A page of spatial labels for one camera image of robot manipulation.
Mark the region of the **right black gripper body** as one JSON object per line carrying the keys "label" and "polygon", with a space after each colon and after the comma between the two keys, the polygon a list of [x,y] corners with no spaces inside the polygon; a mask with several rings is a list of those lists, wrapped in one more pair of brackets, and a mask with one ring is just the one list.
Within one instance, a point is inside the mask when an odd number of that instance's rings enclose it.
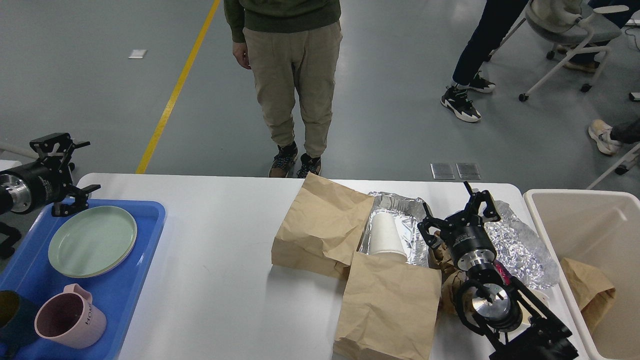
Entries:
{"label": "right black gripper body", "polygon": [[495,272],[496,249],[484,228],[484,222],[496,223],[497,212],[486,216],[457,212],[437,219],[439,237],[445,242],[455,268],[463,272]]}

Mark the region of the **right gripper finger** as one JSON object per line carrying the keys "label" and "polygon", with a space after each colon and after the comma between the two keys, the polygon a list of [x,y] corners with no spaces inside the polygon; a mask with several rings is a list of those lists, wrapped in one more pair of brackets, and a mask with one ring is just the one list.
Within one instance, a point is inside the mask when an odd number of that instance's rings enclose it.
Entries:
{"label": "right gripper finger", "polygon": [[441,239],[440,235],[435,233],[447,229],[448,222],[445,219],[435,218],[426,202],[422,202],[422,207],[425,211],[425,217],[417,224],[418,231],[428,248],[433,250],[438,249],[444,240]]}
{"label": "right gripper finger", "polygon": [[489,191],[475,191],[468,181],[463,182],[470,198],[462,210],[464,224],[498,223],[501,215]]}

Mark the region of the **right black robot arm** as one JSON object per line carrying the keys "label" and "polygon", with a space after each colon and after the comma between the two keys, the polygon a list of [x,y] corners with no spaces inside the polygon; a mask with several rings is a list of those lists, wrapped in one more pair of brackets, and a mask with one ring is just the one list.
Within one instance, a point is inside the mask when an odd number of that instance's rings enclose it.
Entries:
{"label": "right black robot arm", "polygon": [[464,275],[452,303],[469,330],[486,337],[494,351],[491,360],[574,360],[578,349],[572,331],[547,305],[498,260],[486,223],[501,215],[489,191],[473,190],[464,208],[441,219],[423,202],[425,216],[417,224],[432,250],[445,246],[452,266]]}

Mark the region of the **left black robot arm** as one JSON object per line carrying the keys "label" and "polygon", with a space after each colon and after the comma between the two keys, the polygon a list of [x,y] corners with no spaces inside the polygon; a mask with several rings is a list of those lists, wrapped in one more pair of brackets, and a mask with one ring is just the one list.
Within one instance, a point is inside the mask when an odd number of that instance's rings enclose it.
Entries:
{"label": "left black robot arm", "polygon": [[75,150],[89,145],[90,141],[75,141],[68,132],[30,141],[35,160],[0,173],[0,213],[26,215],[46,205],[52,205],[53,217],[68,217],[87,210],[91,193],[101,186],[77,187],[72,157]]}

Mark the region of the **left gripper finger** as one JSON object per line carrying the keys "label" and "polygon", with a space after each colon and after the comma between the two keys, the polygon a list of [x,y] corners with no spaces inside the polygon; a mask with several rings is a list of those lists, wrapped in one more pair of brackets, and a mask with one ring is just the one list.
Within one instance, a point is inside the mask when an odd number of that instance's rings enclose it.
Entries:
{"label": "left gripper finger", "polygon": [[75,142],[68,132],[57,132],[32,139],[30,148],[37,153],[37,162],[55,173],[70,173],[75,169],[71,162],[73,152],[90,145],[90,141]]}
{"label": "left gripper finger", "polygon": [[51,215],[69,217],[87,210],[91,193],[98,191],[101,187],[100,184],[91,184],[83,188],[63,184],[61,193],[54,199]]}

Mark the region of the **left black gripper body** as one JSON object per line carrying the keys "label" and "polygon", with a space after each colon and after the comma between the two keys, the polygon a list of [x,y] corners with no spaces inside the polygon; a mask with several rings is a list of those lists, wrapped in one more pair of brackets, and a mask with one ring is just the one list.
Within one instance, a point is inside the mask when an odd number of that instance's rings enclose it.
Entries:
{"label": "left black gripper body", "polygon": [[0,213],[29,214],[68,197],[68,162],[48,159],[1,171]]}

